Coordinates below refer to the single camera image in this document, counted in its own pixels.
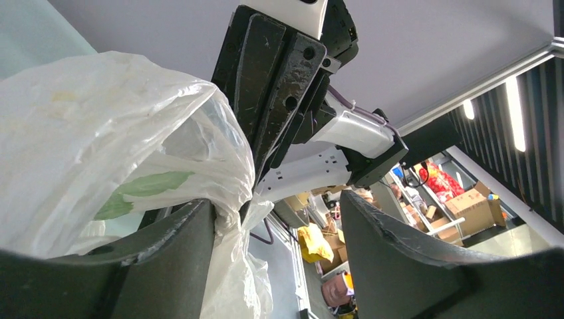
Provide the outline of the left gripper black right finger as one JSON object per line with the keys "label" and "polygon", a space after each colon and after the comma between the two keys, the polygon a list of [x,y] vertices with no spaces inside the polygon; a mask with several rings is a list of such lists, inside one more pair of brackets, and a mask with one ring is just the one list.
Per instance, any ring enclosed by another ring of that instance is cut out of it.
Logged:
{"label": "left gripper black right finger", "polygon": [[361,318],[562,318],[563,249],[499,257],[436,239],[341,193]]}

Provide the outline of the white plastic bag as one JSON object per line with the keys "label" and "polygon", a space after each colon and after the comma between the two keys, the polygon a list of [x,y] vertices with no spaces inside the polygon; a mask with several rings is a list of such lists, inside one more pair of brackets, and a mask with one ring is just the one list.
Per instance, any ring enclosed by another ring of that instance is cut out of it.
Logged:
{"label": "white plastic bag", "polygon": [[267,264],[248,230],[249,144],[219,88],[118,52],[75,56],[1,82],[1,252],[85,255],[206,199],[214,242],[198,318],[268,318]]}

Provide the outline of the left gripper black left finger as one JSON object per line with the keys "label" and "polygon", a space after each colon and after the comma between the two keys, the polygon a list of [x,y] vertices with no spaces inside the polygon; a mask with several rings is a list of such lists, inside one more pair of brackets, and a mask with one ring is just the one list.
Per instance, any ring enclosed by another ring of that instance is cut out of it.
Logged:
{"label": "left gripper black left finger", "polygon": [[198,318],[215,209],[193,200],[85,255],[1,252],[2,318]]}

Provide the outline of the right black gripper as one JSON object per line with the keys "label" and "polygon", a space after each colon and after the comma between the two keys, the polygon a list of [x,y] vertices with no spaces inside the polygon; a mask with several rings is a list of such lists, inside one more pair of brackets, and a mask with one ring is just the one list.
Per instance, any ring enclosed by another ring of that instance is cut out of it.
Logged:
{"label": "right black gripper", "polygon": [[321,41],[295,36],[265,107],[286,31],[267,15],[239,5],[211,78],[253,145],[258,181],[282,164],[291,145],[308,142],[336,116],[325,102],[330,76],[358,54],[358,33],[345,2],[329,0]]}

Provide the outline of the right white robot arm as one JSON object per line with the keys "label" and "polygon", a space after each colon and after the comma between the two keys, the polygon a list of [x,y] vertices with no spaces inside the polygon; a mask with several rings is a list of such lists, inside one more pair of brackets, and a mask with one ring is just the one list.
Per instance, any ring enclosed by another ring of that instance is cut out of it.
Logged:
{"label": "right white robot arm", "polygon": [[241,1],[233,12],[211,79],[249,142],[263,198],[370,187],[407,154],[382,112],[330,84],[357,53],[343,1]]}

